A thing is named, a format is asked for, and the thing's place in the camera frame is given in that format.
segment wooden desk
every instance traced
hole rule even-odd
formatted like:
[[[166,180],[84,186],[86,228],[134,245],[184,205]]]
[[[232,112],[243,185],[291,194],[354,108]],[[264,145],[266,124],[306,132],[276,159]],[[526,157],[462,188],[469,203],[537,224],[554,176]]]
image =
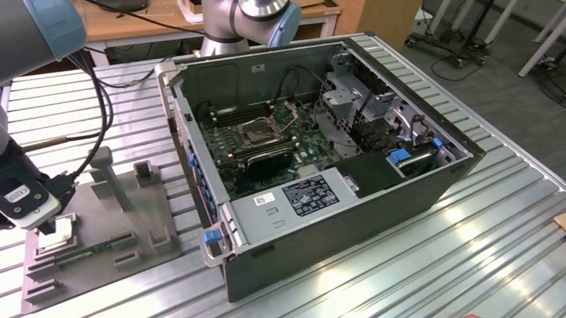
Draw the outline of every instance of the wooden desk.
[[[82,1],[75,1],[75,6],[83,18],[87,28],[87,46],[98,50],[106,50],[114,46],[179,40],[200,36],[164,28],[134,17],[100,9],[98,6]],[[320,37],[334,35],[336,17],[340,14],[339,7],[330,8],[326,5],[314,5],[303,8],[302,25],[322,24]],[[150,7],[136,14],[159,21],[167,25],[190,30],[203,30],[203,23],[191,24],[186,21],[176,0],[151,0]],[[106,55],[92,52],[96,66],[108,65]]]

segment floor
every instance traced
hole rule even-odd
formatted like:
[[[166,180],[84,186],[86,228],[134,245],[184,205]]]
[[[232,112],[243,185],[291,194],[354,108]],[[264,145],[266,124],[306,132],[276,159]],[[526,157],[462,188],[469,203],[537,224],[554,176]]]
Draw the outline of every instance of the floor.
[[[442,0],[426,0],[425,8],[435,11]],[[453,1],[445,17],[451,18],[459,1]],[[470,30],[482,4],[475,3],[462,31]],[[499,13],[493,9],[479,32],[479,38],[486,38]],[[523,147],[554,172],[566,179],[566,108],[562,108],[545,94],[535,78],[545,80],[539,71],[533,71],[527,78],[519,78],[517,73],[526,60],[538,48],[533,42],[538,31],[509,20],[494,43],[490,45],[493,56],[486,65],[465,80],[447,81],[431,72],[431,64],[449,55],[445,51],[418,43],[413,48],[405,48],[402,55],[450,90],[463,103]],[[557,43],[550,55],[563,49]],[[478,66],[467,64],[458,70],[441,62],[435,70],[447,78],[461,78]],[[543,86],[551,94],[558,92]]]

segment aluminum extrusion table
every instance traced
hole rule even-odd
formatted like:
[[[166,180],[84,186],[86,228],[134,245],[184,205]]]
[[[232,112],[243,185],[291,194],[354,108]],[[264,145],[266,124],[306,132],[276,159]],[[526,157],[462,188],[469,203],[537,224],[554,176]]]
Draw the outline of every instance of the aluminum extrusion table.
[[[183,256],[71,299],[37,317],[562,317],[566,314],[565,182],[375,37],[358,44],[489,151],[433,208],[238,303],[207,268],[190,190],[167,130],[156,81],[108,89],[116,120],[106,144],[116,173],[150,159],[162,168]],[[111,83],[134,80],[155,61],[99,68]],[[21,143],[99,129],[86,74],[15,80],[12,136]],[[32,155],[47,173],[76,167],[92,141]],[[20,316],[23,233],[0,232],[0,317]]]

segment black cable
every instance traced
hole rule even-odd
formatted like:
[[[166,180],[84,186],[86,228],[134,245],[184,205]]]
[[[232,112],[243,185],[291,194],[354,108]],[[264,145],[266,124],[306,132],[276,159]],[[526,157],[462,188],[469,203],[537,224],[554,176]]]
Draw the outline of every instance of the black cable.
[[[426,24],[425,36],[429,36],[429,37],[433,38],[434,34],[431,32],[431,25],[429,24],[429,20],[426,19],[426,14],[425,14],[425,0],[423,0],[422,5],[421,5],[421,10],[423,11],[423,19],[425,19],[425,24]]]
[[[115,50],[119,50],[119,51],[123,51],[123,52],[127,52],[127,51],[130,51],[131,49],[132,49],[132,47],[134,47],[134,44],[132,45],[130,45],[130,47],[128,48],[114,48]]]
[[[174,58],[174,55],[167,56],[166,58],[163,58],[159,63],[166,62],[170,58]],[[96,80],[106,86],[112,87],[112,88],[128,88],[128,87],[134,87],[136,85],[140,85],[152,75],[155,72],[155,68],[151,69],[151,71],[140,78],[140,79],[135,79],[134,81],[130,81],[127,83],[122,83],[122,84],[110,84],[106,81],[103,81],[102,79],[96,78]]]
[[[332,142],[335,144],[339,144],[340,146],[344,146],[344,147],[352,147],[352,148],[358,148],[359,147],[358,145],[354,145],[354,144],[342,144],[340,142],[336,142],[332,139],[330,140],[330,142]]]
[[[296,66],[294,66],[294,68],[299,68],[299,69],[307,71],[307,73],[310,73],[310,75],[312,75],[312,77],[316,78],[316,80],[320,82],[320,84],[324,86],[324,88],[328,89],[328,90],[331,90],[330,85],[323,81],[323,79],[320,78],[320,76],[310,68],[306,68],[302,65],[296,65]]]
[[[433,63],[433,65],[431,65],[431,71],[433,71],[433,73],[434,73],[434,75],[437,75],[439,78],[442,78],[443,80],[447,80],[447,81],[463,81],[466,78],[469,78],[481,68],[482,68],[482,66],[479,66],[477,69],[474,69],[474,71],[471,71],[470,73],[467,73],[463,77],[461,77],[461,78],[446,78],[445,76],[442,76],[438,72],[437,72],[437,70],[434,69],[434,66],[437,66],[437,64],[439,63],[439,62],[443,62],[443,61],[446,61],[446,60],[449,60],[450,58],[451,58],[453,56],[447,56],[446,58],[442,58],[441,60],[438,60],[438,61],[435,61],[434,63]]]
[[[160,23],[160,22],[158,22],[155,20],[151,20],[151,19],[148,19],[146,17],[142,17],[140,15],[136,15],[135,13],[131,13],[131,12],[123,11],[120,9],[116,9],[115,7],[112,7],[110,5],[104,5],[103,3],[99,3],[98,1],[94,1],[94,0],[84,0],[84,1],[87,1],[88,3],[92,3],[94,5],[98,5],[100,8],[104,8],[108,11],[119,12],[123,15],[130,15],[131,17],[135,17],[135,18],[138,18],[140,20],[144,20],[146,22],[154,23],[155,25],[159,25],[160,27],[172,28],[174,30],[179,30],[179,31],[188,32],[188,33],[195,33],[195,34],[199,34],[199,35],[204,36],[204,32],[202,32],[202,31],[188,30],[186,28],[179,28],[178,26],[166,25],[164,23]]]
[[[77,61],[76,59],[75,59],[75,57],[72,56],[72,55],[69,55],[68,57],[67,57],[68,59],[69,59],[69,61],[75,64],[75,66],[79,68],[79,69],[82,69],[87,74],[88,74],[88,71],[87,71],[87,66],[86,66],[86,64],[87,64],[87,61],[86,61],[86,59],[83,58],[83,61],[80,62],[80,61]],[[110,94],[108,94],[108,92],[107,92],[107,89],[104,89],[104,87],[102,87],[102,92],[103,92],[103,94],[104,94],[104,98],[106,98],[106,103],[108,104],[108,122],[107,122],[107,130],[110,129],[110,127],[112,126],[112,124],[114,124],[114,105],[112,105],[112,101],[111,101],[111,99],[110,99]],[[88,135],[86,135],[86,136],[73,136],[73,137],[67,137],[67,139],[68,139],[68,141],[76,141],[76,140],[84,140],[84,139],[90,139],[90,138],[95,138],[95,137],[98,137],[99,136],[99,132],[98,133],[95,133],[95,134],[88,134]]]
[[[284,74],[283,74],[282,80],[279,81],[279,86],[278,86],[278,88],[276,88],[275,96],[274,96],[274,99],[271,100],[271,103],[272,103],[272,104],[275,104],[275,103],[276,103],[276,101],[279,100],[279,98],[282,97],[283,85],[284,85],[284,82],[287,81],[287,77],[290,76],[290,74],[291,74],[292,72],[295,72],[296,77],[298,77],[295,87],[292,88],[292,95],[295,95],[296,89],[298,89],[298,87],[299,87],[299,79],[300,79],[300,76],[299,76],[299,71],[298,71],[298,69],[296,69],[296,68],[290,68],[290,69],[287,69],[287,70],[284,71]]]
[[[462,6],[463,6],[463,4],[466,3],[466,1],[467,1],[467,0],[462,0],[462,2],[461,2],[461,3],[459,3],[459,5],[458,5],[457,11],[454,12],[453,18],[450,19],[450,22],[449,22],[449,27],[453,27],[453,22],[454,22],[454,20],[457,19],[457,16],[459,15],[459,13],[461,13],[461,9],[462,9]]]
[[[202,101],[199,104],[196,104],[196,107],[195,107],[195,113],[194,113],[194,114],[195,114],[196,119],[199,119],[199,118],[200,118],[200,108],[202,108],[202,106],[203,106],[204,104],[207,104],[207,105],[208,105],[207,107],[212,106],[211,101]]]
[[[562,93],[562,95],[566,95],[566,91],[562,89],[562,87],[559,86],[559,84],[553,80],[553,78],[550,77],[550,75],[541,70],[542,74],[545,75],[545,77],[547,78],[547,80],[551,82],[551,84],[555,86],[555,88],[559,90],[559,92]]]
[[[360,121],[362,114],[363,114],[363,111],[366,110],[366,107],[369,106],[369,103],[370,103],[370,99],[371,99],[371,97],[373,97],[373,93],[371,93],[371,92],[369,92],[369,94],[367,94],[367,96],[366,96],[366,99],[363,100],[362,107],[359,108],[358,112],[356,112],[356,113],[355,113],[355,115],[354,115],[354,122],[352,122],[352,126],[354,126],[355,124],[358,124],[358,121]]]
[[[447,52],[450,52],[454,56],[458,56],[458,53],[454,51],[454,50],[451,50],[451,49],[449,49],[449,48],[445,48],[443,46],[439,46],[437,43],[434,43],[434,42],[429,42],[426,39],[419,39],[419,42],[425,42],[425,44],[427,44],[427,45],[430,45],[430,46],[434,46],[435,48],[439,48],[439,49],[442,49],[442,50],[445,50],[445,51],[447,51]]]
[[[283,90],[283,85],[284,85],[284,82],[286,82],[286,80],[287,80],[287,77],[290,76],[290,74],[295,71],[295,73],[296,73],[296,76],[298,76],[298,80],[296,80],[296,82],[295,82],[295,86],[294,86],[294,88],[292,88],[292,95],[295,95],[295,92],[296,92],[296,90],[298,90],[298,88],[299,88],[299,82],[300,82],[300,74],[299,74],[299,72],[298,72],[298,70],[304,70],[304,71],[307,71],[307,73],[310,73],[310,75],[312,75],[312,77],[314,78],[316,78],[316,80],[320,82],[320,84],[330,90],[331,89],[331,87],[328,86],[328,84],[323,81],[323,79],[320,78],[320,76],[310,69],[310,68],[306,68],[304,66],[302,66],[302,65],[295,65],[295,66],[292,66],[291,68],[288,68],[288,69],[286,69],[286,71],[284,71],[284,74],[283,74],[283,77],[282,77],[282,80],[280,80],[280,82],[279,82],[279,86],[278,86],[278,88],[276,88],[276,93],[275,93],[275,96],[274,96],[274,99],[271,100],[271,104],[275,104],[276,103],[276,101],[279,100],[279,98],[282,97],[282,90]]]
[[[550,76],[549,76],[549,74],[546,74],[546,72],[545,72],[545,70],[543,69],[538,69],[539,70],[539,72],[545,75],[545,77],[550,80],[550,82],[554,84],[554,86],[558,88],[558,90],[562,92],[562,96],[565,95],[565,93],[563,93],[563,89],[559,87],[559,85],[558,85],[558,83],[550,78]],[[555,98],[550,95],[550,93],[545,90],[545,88],[543,88],[543,86],[542,86],[542,83],[541,83],[541,81],[538,81],[537,79],[535,79],[535,82],[537,82],[537,84],[538,84],[538,88],[541,89],[541,92],[545,94],[545,96],[558,105],[558,106],[561,106],[562,108],[565,108],[566,109],[566,105],[561,102],[561,101],[558,101],[558,100],[555,100]]]
[[[104,55],[107,54],[104,51],[96,50],[95,48],[90,48],[88,46],[84,46],[83,49],[90,50],[90,51],[96,52],[96,53],[100,53],[100,54],[104,54]]]
[[[104,141],[104,134],[107,133],[107,129],[108,129],[108,122],[107,122],[107,106],[104,105],[104,99],[103,99],[103,93],[102,93],[102,85],[96,79],[96,73],[92,67],[92,63],[90,60],[90,56],[86,56],[86,52],[82,50],[79,51],[77,55],[82,57],[82,59],[84,61],[87,61],[87,65],[86,65],[86,69],[88,71],[88,75],[91,76],[92,79],[92,83],[95,86],[95,92],[96,92],[96,98],[99,100],[99,106],[100,106],[100,112],[102,112],[102,129],[100,129],[100,133],[99,133],[99,138],[96,139],[95,145],[92,147],[91,152],[87,155],[87,158],[84,160],[84,162],[80,164],[79,168],[75,170],[75,172],[71,173],[71,178],[75,180],[79,175],[83,173],[83,171],[86,170],[88,164],[91,164],[91,161],[94,159],[94,156],[96,155],[96,152],[99,151],[100,145]]]

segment small component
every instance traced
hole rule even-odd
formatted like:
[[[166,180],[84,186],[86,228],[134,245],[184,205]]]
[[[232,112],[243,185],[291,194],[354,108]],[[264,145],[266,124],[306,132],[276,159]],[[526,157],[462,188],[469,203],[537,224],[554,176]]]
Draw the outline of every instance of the small component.
[[[407,160],[409,158],[410,158],[410,153],[407,149],[394,150],[389,154],[389,159],[391,160],[394,164],[398,164],[399,162],[402,162],[403,160]]]
[[[204,244],[207,245],[222,241],[222,231],[216,229],[216,230],[204,232],[203,240],[204,240]]]
[[[442,140],[439,140],[438,138],[433,139],[433,144],[437,148],[441,148],[442,146]]]
[[[319,171],[320,171],[319,170],[319,167],[316,167],[315,164],[310,164],[308,166],[300,167],[298,169],[299,178],[303,178],[306,176],[310,176],[311,174],[315,174]]]

